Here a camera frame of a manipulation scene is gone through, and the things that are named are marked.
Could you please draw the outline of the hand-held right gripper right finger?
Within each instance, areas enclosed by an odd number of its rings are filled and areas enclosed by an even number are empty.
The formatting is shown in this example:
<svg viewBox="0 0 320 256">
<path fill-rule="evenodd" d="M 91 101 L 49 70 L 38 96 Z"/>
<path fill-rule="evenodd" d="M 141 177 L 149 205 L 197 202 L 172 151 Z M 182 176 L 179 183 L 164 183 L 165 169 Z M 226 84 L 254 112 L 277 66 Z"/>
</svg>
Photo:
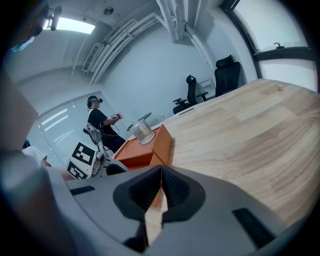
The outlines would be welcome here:
<svg viewBox="0 0 320 256">
<path fill-rule="evenodd" d="M 162 183 L 168 210 L 149 256 L 247 256 L 287 228 L 231 182 L 165 165 Z"/>
</svg>

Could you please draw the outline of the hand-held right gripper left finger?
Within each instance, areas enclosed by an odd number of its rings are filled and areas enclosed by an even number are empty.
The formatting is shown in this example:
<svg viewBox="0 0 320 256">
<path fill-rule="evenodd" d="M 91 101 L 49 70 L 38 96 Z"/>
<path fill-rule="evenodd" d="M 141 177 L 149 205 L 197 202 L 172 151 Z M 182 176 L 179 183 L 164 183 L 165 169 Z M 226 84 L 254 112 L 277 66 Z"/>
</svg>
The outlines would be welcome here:
<svg viewBox="0 0 320 256">
<path fill-rule="evenodd" d="M 149 247 L 145 214 L 161 188 L 161 165 L 106 177 L 67 181 L 80 208 L 117 242 L 142 253 Z"/>
</svg>

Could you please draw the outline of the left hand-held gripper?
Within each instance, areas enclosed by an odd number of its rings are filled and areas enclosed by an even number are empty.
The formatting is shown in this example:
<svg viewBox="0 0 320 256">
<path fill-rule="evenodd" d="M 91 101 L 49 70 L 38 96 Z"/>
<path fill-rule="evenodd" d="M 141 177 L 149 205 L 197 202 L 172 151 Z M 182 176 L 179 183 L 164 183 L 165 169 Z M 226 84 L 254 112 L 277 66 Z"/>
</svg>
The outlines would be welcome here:
<svg viewBox="0 0 320 256">
<path fill-rule="evenodd" d="M 76 180 L 90 179 L 102 175 L 107 176 L 129 172 L 130 170 L 119 160 L 108 159 L 108 154 L 100 145 L 94 147 L 78 142 L 68 158 L 66 171 Z"/>
</svg>

